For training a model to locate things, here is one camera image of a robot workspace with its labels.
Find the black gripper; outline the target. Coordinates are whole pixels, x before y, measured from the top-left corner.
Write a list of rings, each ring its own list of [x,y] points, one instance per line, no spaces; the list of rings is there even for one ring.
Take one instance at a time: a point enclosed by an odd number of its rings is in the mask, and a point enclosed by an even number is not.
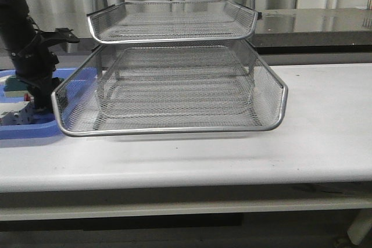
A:
[[[10,56],[16,76],[28,84],[27,90],[34,98],[36,109],[53,112],[51,94],[61,83],[59,77],[52,78],[59,60],[49,47],[79,42],[80,39],[69,28],[56,28],[53,32],[31,28],[13,33]]]

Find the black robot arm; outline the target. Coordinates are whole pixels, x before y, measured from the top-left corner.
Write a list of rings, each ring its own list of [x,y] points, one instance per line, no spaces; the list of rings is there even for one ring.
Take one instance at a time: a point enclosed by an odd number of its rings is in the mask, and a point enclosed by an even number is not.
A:
[[[80,40],[69,28],[40,30],[29,13],[26,0],[1,0],[1,40],[17,79],[34,97],[35,108],[52,111],[51,94],[61,81],[52,76],[59,59],[49,47]]]

